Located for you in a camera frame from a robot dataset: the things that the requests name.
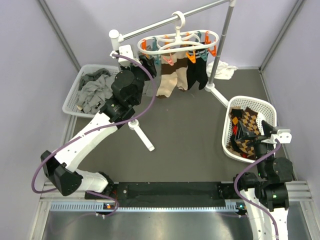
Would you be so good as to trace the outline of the brown argyle sock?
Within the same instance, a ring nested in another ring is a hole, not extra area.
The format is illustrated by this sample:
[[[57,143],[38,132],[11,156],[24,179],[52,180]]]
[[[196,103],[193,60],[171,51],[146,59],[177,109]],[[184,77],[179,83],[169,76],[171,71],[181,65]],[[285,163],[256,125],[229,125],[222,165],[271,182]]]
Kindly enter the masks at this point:
[[[232,154],[249,160],[255,160],[256,154],[252,141],[250,140],[235,140],[232,135],[226,146],[227,150]]]
[[[231,120],[232,133],[234,135],[238,130],[238,122],[242,122],[244,126],[250,132],[254,132],[255,135],[259,136],[261,134],[257,124],[258,113],[253,111],[251,108],[247,107],[243,110],[239,106],[232,107],[229,110],[229,118]]]

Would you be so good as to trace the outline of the yellow orange peg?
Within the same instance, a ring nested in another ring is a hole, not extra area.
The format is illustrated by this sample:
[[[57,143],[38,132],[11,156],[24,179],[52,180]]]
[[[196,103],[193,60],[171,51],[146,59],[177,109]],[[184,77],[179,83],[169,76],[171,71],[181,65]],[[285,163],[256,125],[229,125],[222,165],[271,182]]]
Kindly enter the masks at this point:
[[[196,63],[196,59],[197,59],[197,55],[196,55],[196,51],[193,50],[192,52],[187,51],[186,53],[187,58],[190,60],[191,63],[195,64]]]

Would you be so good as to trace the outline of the white oval peg hanger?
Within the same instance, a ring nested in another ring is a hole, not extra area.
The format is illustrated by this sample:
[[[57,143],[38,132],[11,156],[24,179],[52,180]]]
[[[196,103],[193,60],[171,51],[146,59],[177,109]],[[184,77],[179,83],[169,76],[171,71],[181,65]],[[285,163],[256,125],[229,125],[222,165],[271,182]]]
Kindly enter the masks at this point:
[[[178,17],[177,23],[174,26],[174,33],[143,38],[147,41],[147,55],[165,55],[216,47],[220,39],[216,32],[204,29],[183,32],[182,29],[186,24],[185,15],[180,11],[175,11],[172,16]],[[137,43],[137,48],[140,52],[143,39]]]

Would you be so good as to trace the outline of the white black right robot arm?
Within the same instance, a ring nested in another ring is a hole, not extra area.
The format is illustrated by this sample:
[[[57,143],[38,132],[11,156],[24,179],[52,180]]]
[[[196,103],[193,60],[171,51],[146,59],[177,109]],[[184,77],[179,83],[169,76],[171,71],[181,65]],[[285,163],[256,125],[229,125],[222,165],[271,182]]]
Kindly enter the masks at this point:
[[[283,144],[292,141],[291,131],[262,121],[263,135],[237,124],[235,140],[248,141],[257,159],[233,180],[234,194],[244,200],[255,240],[288,239],[289,194],[286,184],[293,180],[293,163],[275,157]]]

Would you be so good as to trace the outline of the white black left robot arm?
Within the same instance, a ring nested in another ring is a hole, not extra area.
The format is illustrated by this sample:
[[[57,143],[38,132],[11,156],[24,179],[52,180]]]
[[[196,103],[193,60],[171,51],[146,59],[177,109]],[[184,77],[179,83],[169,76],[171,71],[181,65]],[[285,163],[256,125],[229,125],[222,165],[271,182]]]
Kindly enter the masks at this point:
[[[54,152],[46,150],[40,157],[39,168],[62,196],[69,196],[76,191],[89,191],[106,199],[113,194],[114,187],[109,176],[103,172],[83,171],[78,167],[92,150],[123,125],[128,124],[149,151],[155,149],[141,130],[134,110],[135,106],[141,104],[145,82],[151,81],[151,86],[156,86],[154,60],[143,55],[133,59],[117,54],[116,58],[127,60],[131,65],[123,67],[114,77],[111,97],[69,142]]]

